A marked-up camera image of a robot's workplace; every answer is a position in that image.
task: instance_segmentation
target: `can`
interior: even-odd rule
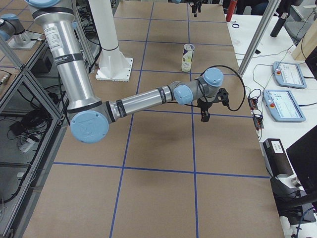
[[[182,71],[187,73],[192,67],[193,54],[195,46],[192,44],[185,44],[182,59]]]

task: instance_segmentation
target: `aluminum arm segment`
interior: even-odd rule
[[[85,143],[105,137],[109,124],[129,114],[176,99],[188,104],[196,99],[212,102],[222,85],[223,74],[217,68],[189,83],[174,82],[149,92],[116,102],[105,102],[95,96],[90,84],[79,43],[72,28],[71,0],[26,0],[35,22],[44,29],[58,72],[69,98],[67,111],[70,128],[76,139]]]

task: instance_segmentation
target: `white table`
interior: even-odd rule
[[[276,38],[270,36],[270,33],[277,22],[277,17],[273,17],[271,23],[269,24],[259,46],[258,50],[261,52],[258,55],[254,55],[254,58],[251,60],[245,74],[243,75],[243,80],[246,86],[250,87],[252,90],[256,88],[261,88],[258,84],[253,81],[253,71],[255,72],[255,80],[259,82],[261,85],[266,86],[269,81],[273,69],[271,66],[262,66],[258,65],[254,70],[255,66],[259,63],[273,65],[275,61],[283,61],[285,62],[296,62],[303,63],[302,61],[295,61],[291,56],[291,52],[295,49],[291,38],[286,32],[285,28],[282,28],[280,33]],[[245,54],[251,39],[255,33],[255,30],[261,20],[261,16],[250,16],[250,15],[233,15],[232,21],[236,21],[237,24],[240,25],[239,28],[233,28],[232,23],[227,23],[229,32],[231,35],[232,43],[235,48],[238,64],[242,62],[243,55]],[[277,54],[283,50],[289,49],[289,52],[286,51],[276,55],[276,56],[265,56],[271,54]],[[301,64],[301,70],[305,77],[313,77],[313,74],[307,67],[307,65]],[[297,101],[298,104],[310,104],[317,102],[317,81],[315,79],[305,79],[307,88],[306,89],[290,89]],[[266,89],[286,89],[285,87],[280,87],[276,84],[274,76],[271,77]],[[305,117],[305,122],[300,123],[292,123],[292,122],[275,122],[269,111],[267,110],[264,103],[262,103],[262,97],[259,98],[258,107],[263,112],[264,116],[264,129],[262,130],[262,137],[260,139],[260,143],[264,142],[267,138],[280,138],[284,149],[288,148],[295,141],[297,141],[301,136],[307,133],[310,129],[312,129],[316,124],[316,115],[317,115],[317,105],[309,106],[309,107],[301,107]],[[295,177],[295,175],[288,178],[281,178],[289,187],[294,187],[291,183],[291,178]],[[316,237],[317,234],[317,223],[310,224],[302,224],[302,230],[299,233],[299,238],[306,237]]]

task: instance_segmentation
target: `black device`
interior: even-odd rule
[[[294,174],[280,139],[267,139],[263,147],[270,167],[268,170],[274,177],[286,178]]]
[[[9,126],[9,128],[15,136],[19,136],[25,132],[25,127],[19,121],[13,123],[11,126]]]
[[[286,153],[304,190],[317,207],[317,126],[292,144]]]
[[[288,16],[288,13],[284,12],[278,19],[276,25],[274,26],[270,36],[271,37],[277,37],[278,33],[282,29],[284,23],[286,22],[286,18]]]

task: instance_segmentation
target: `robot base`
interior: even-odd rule
[[[28,36],[31,38],[31,39],[37,39],[39,37],[41,37],[41,34],[38,34],[38,33],[32,33],[32,32],[28,32],[27,33]],[[35,43],[37,43],[37,41],[30,41],[29,43],[21,46],[21,45],[18,45],[16,42],[15,42],[15,39],[12,38],[12,40],[9,41],[9,46],[11,47],[11,49],[13,50],[31,50],[33,48],[33,46],[35,45]]]
[[[133,58],[126,58],[118,51],[114,55],[103,52],[96,74],[97,80],[124,81],[130,79]]]

